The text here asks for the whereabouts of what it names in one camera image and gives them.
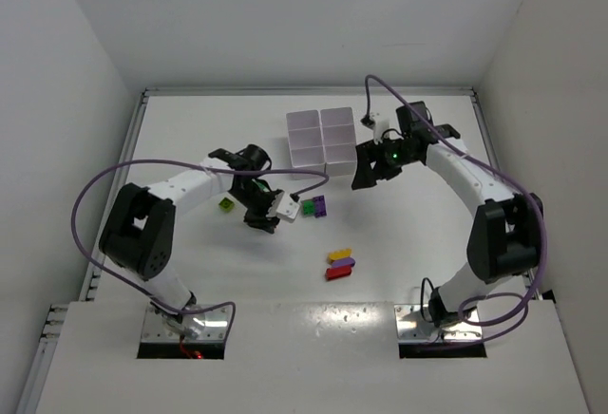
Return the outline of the lime green lego brick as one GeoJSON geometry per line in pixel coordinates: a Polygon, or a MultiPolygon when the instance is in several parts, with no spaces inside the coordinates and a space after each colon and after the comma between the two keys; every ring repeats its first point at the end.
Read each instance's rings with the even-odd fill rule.
{"type": "Polygon", "coordinates": [[[223,198],[219,202],[218,207],[224,213],[230,213],[235,208],[235,203],[229,198],[223,198]]]}

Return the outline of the long red lego brick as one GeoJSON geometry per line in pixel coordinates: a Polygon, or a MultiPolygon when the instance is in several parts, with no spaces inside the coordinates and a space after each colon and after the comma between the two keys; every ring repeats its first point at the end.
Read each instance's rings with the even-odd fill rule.
{"type": "Polygon", "coordinates": [[[337,267],[337,268],[328,268],[325,271],[325,279],[327,281],[333,281],[336,279],[340,279],[343,277],[347,277],[350,276],[352,274],[352,267],[351,266],[343,266],[343,267],[337,267]]]}

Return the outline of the dark green lego brick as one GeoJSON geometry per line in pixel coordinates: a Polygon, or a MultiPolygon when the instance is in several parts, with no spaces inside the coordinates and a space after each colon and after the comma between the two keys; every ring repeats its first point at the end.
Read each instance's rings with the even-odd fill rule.
{"type": "Polygon", "coordinates": [[[267,187],[267,185],[264,182],[255,180],[254,184],[258,187],[258,189],[260,191],[262,191],[262,192],[267,192],[268,191],[268,187],[267,187]]]}

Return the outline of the yellow lego brick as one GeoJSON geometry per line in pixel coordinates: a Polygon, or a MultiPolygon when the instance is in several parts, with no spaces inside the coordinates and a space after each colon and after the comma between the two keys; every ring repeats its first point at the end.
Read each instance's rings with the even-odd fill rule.
{"type": "Polygon", "coordinates": [[[351,255],[352,255],[352,249],[351,248],[345,248],[345,249],[335,250],[335,251],[330,252],[328,254],[328,262],[330,264],[332,264],[333,262],[335,262],[337,260],[348,258],[351,255]]]}

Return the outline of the lavender curved lego brick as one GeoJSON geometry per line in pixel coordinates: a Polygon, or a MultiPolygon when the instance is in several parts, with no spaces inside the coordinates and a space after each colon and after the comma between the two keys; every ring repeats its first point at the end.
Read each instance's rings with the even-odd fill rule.
{"type": "Polygon", "coordinates": [[[339,269],[343,267],[353,267],[355,265],[355,260],[352,257],[344,257],[340,259],[336,259],[332,262],[332,269],[339,269]]]}

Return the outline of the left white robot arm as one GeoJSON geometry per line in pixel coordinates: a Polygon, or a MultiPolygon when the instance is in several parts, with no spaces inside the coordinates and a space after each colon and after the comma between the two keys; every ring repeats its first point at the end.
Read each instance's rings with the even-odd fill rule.
{"type": "Polygon", "coordinates": [[[273,190],[254,171],[268,169],[270,157],[249,144],[231,153],[212,151],[197,169],[147,186],[127,183],[110,210],[99,248],[117,266],[133,273],[166,319],[181,324],[196,297],[170,265],[175,224],[179,216],[224,193],[246,209],[249,227],[272,234],[295,205],[280,189],[273,190]]]}

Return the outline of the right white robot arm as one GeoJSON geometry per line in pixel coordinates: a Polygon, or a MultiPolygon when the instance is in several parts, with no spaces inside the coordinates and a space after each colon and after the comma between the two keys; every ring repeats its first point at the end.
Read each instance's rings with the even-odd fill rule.
{"type": "Polygon", "coordinates": [[[380,180],[420,163],[455,192],[473,218],[464,266],[433,288],[426,312],[436,327],[468,317],[476,304],[506,279],[538,266],[541,238],[538,197],[530,200],[467,159],[466,145],[450,124],[436,125],[422,102],[397,108],[399,126],[366,114],[361,123],[373,138],[356,145],[354,190],[369,189],[380,180]]]}

